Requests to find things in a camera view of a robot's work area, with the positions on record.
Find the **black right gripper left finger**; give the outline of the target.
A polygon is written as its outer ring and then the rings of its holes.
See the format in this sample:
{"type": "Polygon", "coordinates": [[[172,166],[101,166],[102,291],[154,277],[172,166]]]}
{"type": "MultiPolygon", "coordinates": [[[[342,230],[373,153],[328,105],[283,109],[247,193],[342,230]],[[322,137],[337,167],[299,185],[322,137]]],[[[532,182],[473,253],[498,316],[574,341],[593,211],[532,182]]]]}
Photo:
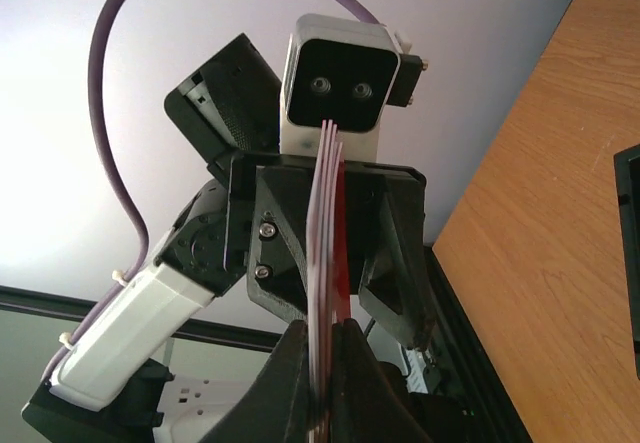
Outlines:
{"type": "Polygon", "coordinates": [[[305,442],[309,419],[308,328],[292,322],[240,401],[203,442],[305,442]]]}

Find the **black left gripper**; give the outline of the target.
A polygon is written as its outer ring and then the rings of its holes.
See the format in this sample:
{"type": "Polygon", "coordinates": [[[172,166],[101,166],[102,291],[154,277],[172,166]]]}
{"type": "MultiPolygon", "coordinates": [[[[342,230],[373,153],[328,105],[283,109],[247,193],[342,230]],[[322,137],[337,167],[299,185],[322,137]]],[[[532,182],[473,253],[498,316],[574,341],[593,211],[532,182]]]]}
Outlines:
{"type": "Polygon", "coordinates": [[[307,317],[309,246],[363,270],[362,308],[397,342],[424,350],[436,324],[423,248],[426,179],[409,167],[262,153],[230,163],[226,270],[286,323],[307,317]]]}

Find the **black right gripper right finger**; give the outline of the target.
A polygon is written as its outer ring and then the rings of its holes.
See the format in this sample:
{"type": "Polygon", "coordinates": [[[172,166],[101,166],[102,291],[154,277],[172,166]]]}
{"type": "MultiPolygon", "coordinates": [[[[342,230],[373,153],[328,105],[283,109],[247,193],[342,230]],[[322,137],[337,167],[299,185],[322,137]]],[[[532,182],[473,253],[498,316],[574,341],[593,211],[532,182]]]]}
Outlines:
{"type": "Polygon", "coordinates": [[[396,396],[357,321],[332,329],[332,442],[429,442],[396,396]]]}

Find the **red white credit cards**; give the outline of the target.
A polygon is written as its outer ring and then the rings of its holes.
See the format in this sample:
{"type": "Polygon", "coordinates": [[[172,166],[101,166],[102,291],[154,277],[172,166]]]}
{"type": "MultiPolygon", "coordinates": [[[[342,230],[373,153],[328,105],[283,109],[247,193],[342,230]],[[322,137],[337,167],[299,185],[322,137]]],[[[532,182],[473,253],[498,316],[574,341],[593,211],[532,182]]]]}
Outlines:
{"type": "Polygon", "coordinates": [[[309,329],[310,442],[329,440],[332,326],[334,323],[335,200],[342,143],[337,125],[322,122],[306,218],[309,329]]]}

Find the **black bin with blue cards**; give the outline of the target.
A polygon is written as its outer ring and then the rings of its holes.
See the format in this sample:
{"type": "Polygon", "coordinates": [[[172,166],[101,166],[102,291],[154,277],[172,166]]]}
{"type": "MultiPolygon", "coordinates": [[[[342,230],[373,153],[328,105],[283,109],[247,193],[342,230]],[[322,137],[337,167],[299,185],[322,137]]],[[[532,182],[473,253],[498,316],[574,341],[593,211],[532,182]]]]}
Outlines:
{"type": "Polygon", "coordinates": [[[639,146],[614,155],[631,334],[636,374],[639,374],[639,146]]]}

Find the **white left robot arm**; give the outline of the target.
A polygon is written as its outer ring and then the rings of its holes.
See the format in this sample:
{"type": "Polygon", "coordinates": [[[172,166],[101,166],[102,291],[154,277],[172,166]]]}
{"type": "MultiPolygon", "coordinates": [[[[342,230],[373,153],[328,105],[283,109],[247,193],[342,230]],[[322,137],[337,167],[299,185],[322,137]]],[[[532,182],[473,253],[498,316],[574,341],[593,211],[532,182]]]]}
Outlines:
{"type": "Polygon", "coordinates": [[[390,42],[296,36],[278,77],[240,35],[172,90],[165,111],[212,178],[143,267],[63,339],[26,419],[58,420],[52,440],[161,439],[168,416],[151,403],[174,379],[151,356],[240,279],[288,325],[267,368],[276,389],[328,379],[352,296],[400,344],[426,347],[426,181],[378,164],[373,143],[383,108],[406,105],[421,71],[390,42]]]}

